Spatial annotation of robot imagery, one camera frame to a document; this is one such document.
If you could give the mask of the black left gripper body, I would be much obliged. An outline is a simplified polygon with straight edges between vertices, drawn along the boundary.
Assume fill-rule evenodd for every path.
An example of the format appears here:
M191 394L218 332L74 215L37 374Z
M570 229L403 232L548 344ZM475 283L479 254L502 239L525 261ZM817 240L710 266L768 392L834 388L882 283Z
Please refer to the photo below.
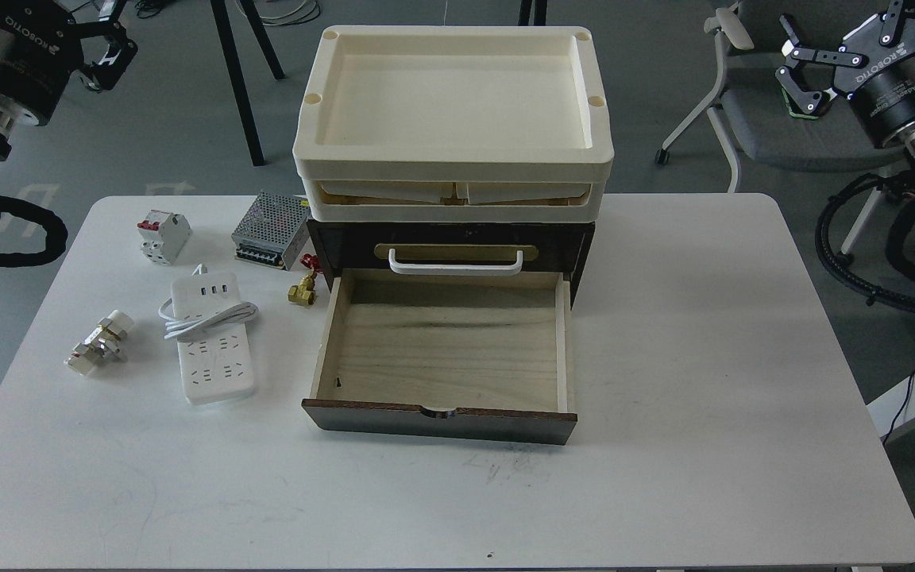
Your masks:
M57 1L0 1L0 95L18 120L44 126L83 62L71 14Z

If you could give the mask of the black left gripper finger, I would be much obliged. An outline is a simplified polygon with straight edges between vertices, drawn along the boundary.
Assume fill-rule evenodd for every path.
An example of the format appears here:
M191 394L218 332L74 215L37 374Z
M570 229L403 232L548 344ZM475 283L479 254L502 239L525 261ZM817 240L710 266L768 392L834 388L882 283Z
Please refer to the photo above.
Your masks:
M106 21L109 23L124 23L123 12L128 2L125 0L117 1L80 1L77 7L69 10L68 22L80 23L79 12L81 10L95 10L97 21Z
M80 40L105 37L106 53L100 61L84 64L80 72L87 77L88 90L95 93L111 91L138 54L138 44L128 37L125 26L117 18L79 23L76 36Z

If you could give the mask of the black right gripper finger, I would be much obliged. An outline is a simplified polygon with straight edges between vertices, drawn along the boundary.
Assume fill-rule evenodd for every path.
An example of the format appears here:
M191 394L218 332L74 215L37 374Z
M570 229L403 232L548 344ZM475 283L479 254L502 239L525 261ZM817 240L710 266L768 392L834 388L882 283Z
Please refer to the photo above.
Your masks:
M890 1L880 21L879 44L915 42L915 1Z
M809 48L801 43L799 28L792 16L780 16L778 22L785 30L787 40L782 47L784 64L774 76L803 113L817 119L827 112L836 95L835 88L824 83L824 66L860 69L867 64L867 56L849 52L845 44L838 51Z

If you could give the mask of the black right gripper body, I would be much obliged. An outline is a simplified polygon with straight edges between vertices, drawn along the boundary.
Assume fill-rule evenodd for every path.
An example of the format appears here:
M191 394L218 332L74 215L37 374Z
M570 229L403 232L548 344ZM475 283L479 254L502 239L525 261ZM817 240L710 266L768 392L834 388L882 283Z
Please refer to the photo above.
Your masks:
M880 16L847 33L842 44L867 56L860 69L838 68L836 89L876 149L915 151L915 42L879 44Z

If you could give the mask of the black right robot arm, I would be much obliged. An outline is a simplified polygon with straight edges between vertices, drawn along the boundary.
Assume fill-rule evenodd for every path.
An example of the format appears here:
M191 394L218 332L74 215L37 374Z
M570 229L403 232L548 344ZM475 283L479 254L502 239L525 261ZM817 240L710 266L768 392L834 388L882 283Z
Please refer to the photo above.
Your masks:
M911 169L897 176L864 175L829 199L816 228L816 251L821 264L839 282L867 298L915 314L915 297L887 290L849 271L846 261L829 245L829 225L839 207L872 186L892 185L908 196L887 233L886 259L915 281L915 1L893 1L843 37L836 51L810 48L800 40L791 15L778 19L787 33L786 62L776 71L778 83L791 102L813 117L827 111L842 95L875 148L903 146Z

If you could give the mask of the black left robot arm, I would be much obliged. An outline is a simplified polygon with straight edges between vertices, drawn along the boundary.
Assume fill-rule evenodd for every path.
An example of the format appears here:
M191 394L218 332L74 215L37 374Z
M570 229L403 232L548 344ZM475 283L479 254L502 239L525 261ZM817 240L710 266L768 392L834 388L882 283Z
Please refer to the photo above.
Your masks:
M44 126L73 72L109 90L137 55L137 44L119 21L122 1L106 1L97 21L77 22L57 1L0 1L0 160L10 155L18 124ZM54 213L22 199L0 195L0 218L8 213L41 226L44 248L0 253L0 267L46 265L65 251L67 228Z

